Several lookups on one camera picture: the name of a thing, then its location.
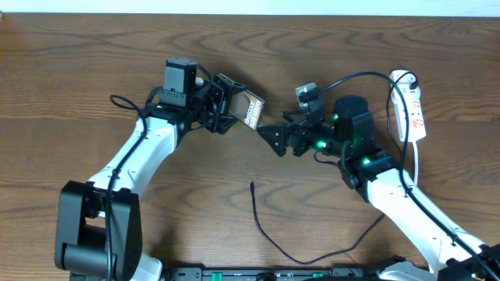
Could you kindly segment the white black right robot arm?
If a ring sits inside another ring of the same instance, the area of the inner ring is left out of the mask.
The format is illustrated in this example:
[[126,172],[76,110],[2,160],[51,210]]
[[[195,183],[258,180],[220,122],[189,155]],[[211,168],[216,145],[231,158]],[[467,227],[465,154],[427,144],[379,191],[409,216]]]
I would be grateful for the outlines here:
[[279,155],[310,149],[339,159],[346,185],[384,213],[412,242],[437,280],[499,278],[499,247],[489,247],[453,222],[413,182],[388,151],[377,144],[368,102],[346,96],[334,104],[334,122],[325,122],[324,101],[304,119],[260,126],[259,136]]

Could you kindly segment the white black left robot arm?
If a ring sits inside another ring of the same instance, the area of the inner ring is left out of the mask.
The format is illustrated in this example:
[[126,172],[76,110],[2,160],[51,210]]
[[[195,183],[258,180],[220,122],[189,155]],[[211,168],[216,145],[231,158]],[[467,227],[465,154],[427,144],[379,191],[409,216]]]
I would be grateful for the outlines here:
[[59,195],[55,267],[70,278],[160,280],[163,263],[143,251],[141,196],[162,162],[193,124],[224,134],[236,118],[227,111],[246,90],[218,74],[168,76],[139,108],[117,94],[110,101],[137,113],[132,134],[112,160],[85,182],[69,181]]

